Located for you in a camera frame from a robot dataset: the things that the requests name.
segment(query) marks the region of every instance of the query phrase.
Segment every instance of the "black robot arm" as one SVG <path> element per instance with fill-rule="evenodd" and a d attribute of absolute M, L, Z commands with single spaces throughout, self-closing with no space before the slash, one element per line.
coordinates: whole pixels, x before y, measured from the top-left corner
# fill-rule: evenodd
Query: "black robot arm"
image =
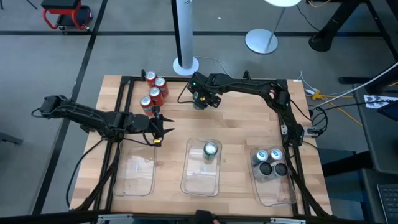
<path fill-rule="evenodd" d="M 280 114 L 287 127 L 289 143 L 301 146 L 304 130 L 297 124 L 290 106 L 290 94 L 280 84 L 282 80 L 237 80 L 225 74 L 210 74 L 209 77 L 196 72 L 187 86 L 193 93 L 195 107 L 205 109 L 208 105 L 217 108 L 222 95 L 229 91 L 259 95 L 267 105 Z"/>
<path fill-rule="evenodd" d="M 102 139 L 109 142 L 120 142 L 125 134 L 152 133 L 154 146 L 161 146 L 160 138 L 172 129 L 164 130 L 163 121 L 171 121 L 155 110 L 155 116 L 149 118 L 143 114 L 132 114 L 114 111 L 101 111 L 80 105 L 62 95 L 44 98 L 43 105 L 38 109 L 43 118 L 66 118 L 80 124 L 88 131 L 97 131 Z"/>

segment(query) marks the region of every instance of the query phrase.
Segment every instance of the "wooden table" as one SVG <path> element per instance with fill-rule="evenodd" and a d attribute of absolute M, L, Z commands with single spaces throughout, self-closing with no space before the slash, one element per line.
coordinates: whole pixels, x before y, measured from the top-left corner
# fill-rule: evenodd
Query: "wooden table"
<path fill-rule="evenodd" d="M 121 76 L 106 75 L 99 93 L 96 108 L 112 111 L 116 102 Z M 288 80 L 291 98 L 309 116 L 303 85 L 297 80 Z M 169 96 L 161 107 L 161 113 L 175 120 L 165 123 L 164 128 L 175 128 L 167 133 L 162 147 L 156 149 L 155 184 L 151 194 L 145 197 L 113 197 L 112 212 L 157 213 L 192 215 L 196 209 L 209 210 L 217 215 L 237 216 L 292 216 L 290 205 L 265 207 L 257 203 L 251 185 L 247 156 L 258 146 L 281 145 L 277 115 L 259 96 L 244 93 L 226 93 L 218 108 L 193 109 L 192 104 L 178 104 L 177 97 L 185 82 L 168 82 Z M 148 94 L 146 82 L 135 82 L 130 112 L 142 113 L 140 99 Z M 185 91 L 181 101 L 191 100 L 192 94 Z M 298 123 L 309 126 L 308 121 L 292 106 Z M 129 135 L 129 138 L 140 138 Z M 215 197 L 185 194 L 180 190 L 186 143 L 189 138 L 210 138 L 223 144 L 221 155 L 220 192 Z M 88 136 L 85 150 L 100 140 L 96 133 Z M 304 141 L 315 144 L 312 138 Z M 71 208 L 79 206 L 97 184 L 103 163 L 106 143 L 101 143 L 83 159 L 73 192 Z M 323 209 L 331 214 L 330 202 L 323 178 L 318 151 L 308 144 L 300 147 L 305 182 L 309 191 Z M 301 194 L 298 194 L 299 212 L 303 213 Z M 108 187 L 104 188 L 101 208 L 104 208 Z"/>

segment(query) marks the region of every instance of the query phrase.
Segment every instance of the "can lid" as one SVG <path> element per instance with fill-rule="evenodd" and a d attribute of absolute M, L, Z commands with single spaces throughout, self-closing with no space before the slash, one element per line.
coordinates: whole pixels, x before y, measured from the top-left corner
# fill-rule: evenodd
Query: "can lid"
<path fill-rule="evenodd" d="M 156 73 L 154 71 L 149 71 L 147 72 L 147 74 L 145 75 L 145 78 L 147 80 L 153 80 L 156 77 Z"/>
<path fill-rule="evenodd" d="M 157 86 L 162 86 L 162 85 L 164 85 L 164 83 L 166 83 L 166 80 L 162 77 L 155 79 L 155 85 L 157 85 Z"/>
<path fill-rule="evenodd" d="M 268 159 L 268 153 L 264 150 L 258 151 L 256 156 L 260 161 L 266 161 Z"/>
<path fill-rule="evenodd" d="M 208 155 L 213 155 L 217 153 L 217 145 L 213 142 L 208 142 L 205 144 L 205 153 Z"/>
<path fill-rule="evenodd" d="M 153 87 L 149 90 L 150 96 L 158 96 L 160 94 L 160 89 L 157 87 Z"/>
<path fill-rule="evenodd" d="M 280 175 L 284 176 L 287 174 L 287 167 L 285 164 L 279 163 L 275 165 L 275 172 Z"/>
<path fill-rule="evenodd" d="M 141 105 L 142 106 L 147 106 L 152 102 L 149 96 L 144 96 L 141 98 Z"/>
<path fill-rule="evenodd" d="M 272 158 L 274 158 L 275 160 L 279 160 L 282 159 L 282 151 L 279 149 L 273 149 L 271 151 L 271 156 Z"/>
<path fill-rule="evenodd" d="M 272 167 L 268 162 L 263 162 L 260 164 L 260 172 L 264 175 L 269 175 L 272 172 Z"/>

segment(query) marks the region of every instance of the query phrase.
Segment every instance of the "clear plastic container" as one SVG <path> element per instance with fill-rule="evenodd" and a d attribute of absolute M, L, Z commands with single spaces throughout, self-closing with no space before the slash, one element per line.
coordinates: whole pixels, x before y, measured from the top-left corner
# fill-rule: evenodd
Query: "clear plastic container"
<path fill-rule="evenodd" d="M 146 196 L 155 181 L 155 147 L 124 140 L 113 193 L 117 196 Z"/>
<path fill-rule="evenodd" d="M 203 153 L 205 144 L 212 142 L 217 146 L 214 156 Z M 222 144 L 217 140 L 190 138 L 187 141 L 181 191 L 200 196 L 216 196 L 220 179 Z"/>
<path fill-rule="evenodd" d="M 293 188 L 293 183 L 290 178 L 289 172 L 287 175 L 273 179 L 273 180 L 259 180 L 254 177 L 253 170 L 258 164 L 254 161 L 253 157 L 257 151 L 264 150 L 270 152 L 272 149 L 280 149 L 283 153 L 282 159 L 278 161 L 271 160 L 270 165 L 274 166 L 277 163 L 286 164 L 285 151 L 280 146 L 263 146 L 257 147 L 250 151 L 249 156 L 249 170 L 252 179 L 252 186 L 256 200 L 264 206 L 278 206 L 290 205 L 297 202 L 297 194 Z"/>

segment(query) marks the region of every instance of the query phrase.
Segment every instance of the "red stool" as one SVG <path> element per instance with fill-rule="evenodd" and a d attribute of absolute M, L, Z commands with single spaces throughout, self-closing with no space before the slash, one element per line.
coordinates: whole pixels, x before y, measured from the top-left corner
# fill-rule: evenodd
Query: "red stool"
<path fill-rule="evenodd" d="M 51 29 L 65 30 L 65 27 L 70 26 L 80 30 L 90 30 L 88 23 L 93 19 L 91 9 L 88 6 L 82 6 L 80 0 L 43 0 L 42 7 L 44 8 L 43 19 Z M 47 11 L 59 15 L 55 26 L 46 18 Z"/>

